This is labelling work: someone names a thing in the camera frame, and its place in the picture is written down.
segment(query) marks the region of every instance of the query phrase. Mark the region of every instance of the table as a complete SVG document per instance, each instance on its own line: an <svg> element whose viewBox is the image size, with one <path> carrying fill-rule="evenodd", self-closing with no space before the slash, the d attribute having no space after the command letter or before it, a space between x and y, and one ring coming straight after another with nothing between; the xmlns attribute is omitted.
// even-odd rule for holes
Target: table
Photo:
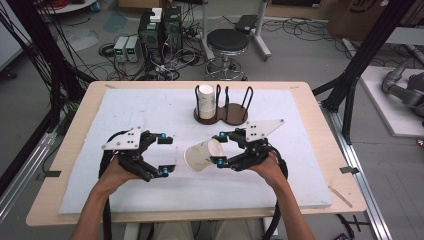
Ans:
<svg viewBox="0 0 424 240"><path fill-rule="evenodd" d="M194 89L200 82L94 82L90 85L81 102L78 112L63 140L58 154L52 164L51 171L61 171L58 178L46 178L34 204L28 214L27 224L30 226L48 226L75 224L79 214L58 214L58 209L66 191L67 181L75 159L81 150L85 135L94 119L103 95L109 88L142 88L142 89ZM302 209L303 214L363 212L365 200L351 174L342 174L339 168L347 166L341 151L327 125L324 116L311 92L303 82L208 82L220 84L230 89L286 89L290 90L304 127L309 135L313 150L324 179L329 186L333 205L320 209ZM209 220L234 219L249 217L268 217L273 215L273 208L267 209L231 209L202 210L189 212L145 212L119 213L112 215L114 222L158 222L177 220Z"/></svg>

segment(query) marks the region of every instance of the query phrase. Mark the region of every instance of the stool seat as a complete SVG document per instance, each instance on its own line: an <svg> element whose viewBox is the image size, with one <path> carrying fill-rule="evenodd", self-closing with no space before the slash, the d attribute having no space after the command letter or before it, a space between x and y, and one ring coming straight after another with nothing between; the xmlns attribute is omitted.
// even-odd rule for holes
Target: stool seat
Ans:
<svg viewBox="0 0 424 240"><path fill-rule="evenodd" d="M207 43L212 51L239 52L247 48L249 39L235 29L217 29L208 34Z"/></svg>

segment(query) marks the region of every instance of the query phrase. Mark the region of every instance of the stool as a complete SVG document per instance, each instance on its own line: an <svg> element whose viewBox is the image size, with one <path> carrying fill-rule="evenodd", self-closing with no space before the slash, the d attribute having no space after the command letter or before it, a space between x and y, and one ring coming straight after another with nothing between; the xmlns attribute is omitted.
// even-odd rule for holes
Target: stool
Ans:
<svg viewBox="0 0 424 240"><path fill-rule="evenodd" d="M241 64L230 58L243 53L247 49L249 39L235 29L217 29L210 32L206 39L208 47L219 57L210 59L206 63L206 76L220 80L234 80L244 77Z"/></svg>

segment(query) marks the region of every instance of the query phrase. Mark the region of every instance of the computer tower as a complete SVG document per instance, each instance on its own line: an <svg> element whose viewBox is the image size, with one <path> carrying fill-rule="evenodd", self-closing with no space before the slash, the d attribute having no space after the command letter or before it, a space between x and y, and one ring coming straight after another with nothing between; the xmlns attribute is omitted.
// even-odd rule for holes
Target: computer tower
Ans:
<svg viewBox="0 0 424 240"><path fill-rule="evenodd" d="M153 12L146 10L140 19L138 35L146 62L154 61L158 65L164 64L163 55L166 54L164 47L163 23L151 22L150 16Z"/></svg>
<svg viewBox="0 0 424 240"><path fill-rule="evenodd" d="M183 48L181 7L175 6L165 8L163 22L165 26L167 46L175 53Z"/></svg>

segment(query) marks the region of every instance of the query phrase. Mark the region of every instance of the floor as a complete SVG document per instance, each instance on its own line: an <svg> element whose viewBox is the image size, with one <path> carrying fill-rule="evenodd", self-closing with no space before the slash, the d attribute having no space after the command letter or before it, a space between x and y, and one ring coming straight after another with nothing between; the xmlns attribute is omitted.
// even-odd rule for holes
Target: floor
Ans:
<svg viewBox="0 0 424 240"><path fill-rule="evenodd" d="M98 55L99 47L114 42L120 34L135 34L139 16L137 12L117 11L116 6L111 4L100 13L82 10L63 14L59 19L64 26L79 30L91 29L96 33L98 43L78 51L78 54L90 70L104 80L116 76L110 74L113 69L107 62L104 63L105 58ZM237 22L238 18L228 19ZM329 39L328 35L322 37L305 32L295 36L289 34L293 32L294 25L277 29L281 26L278 24L280 23L272 20L262 32L262 37L272 52L272 57L266 62L252 42L247 53L236 57L249 81L305 81L314 89L336 78L349 64L349 55L339 41ZM308 26L321 29L325 25L313 23ZM214 27L229 28L231 24L224 18L217 17L209 20L209 29ZM400 61L405 57L393 50L398 50L397 48L394 45L385 46L372 64L395 66L396 62L392 60ZM28 59L20 56L11 66L18 73L16 79L9 79L4 73L0 76L0 98L4 103L0 107L1 174L49 110L48 91ZM137 64L128 64L126 70L129 73L135 72L139 67ZM423 66L416 62L415 67ZM178 80L203 80L204 66L190 66L179 73ZM325 99L327 94L317 96L317 100ZM343 104L340 106L340 115L343 116ZM424 190L421 188L424 184L423 149L415 144L414 138L390 135L361 83L357 86L351 129L353 146L392 239L424 239ZM62 136L58 136L54 148L59 145L61 138ZM46 168L53 158L54 153L46 159ZM2 239L63 239L70 236L73 226L28 227L25 223L26 215L42 184L42 181L36 180L40 173L41 167L28 184L22 187L23 191L10 211L3 215L5 218L1 219L0 224ZM348 221L353 221L353 215L344 216ZM368 222L364 213L355 216L358 221ZM341 233L347 234L335 215L313 215L306 218L317 239L331 240ZM196 232L198 227L199 222L194 222L193 231ZM356 226L352 228L357 239L375 239L370 226L361 226L361 231ZM114 224L113 233L116 239L122 238L124 229L125 225ZM281 239L286 239L281 223L278 229ZM148 230L148 225L142 226L140 239L145 239ZM196 239L209 239L208 222L202 222Z"/></svg>

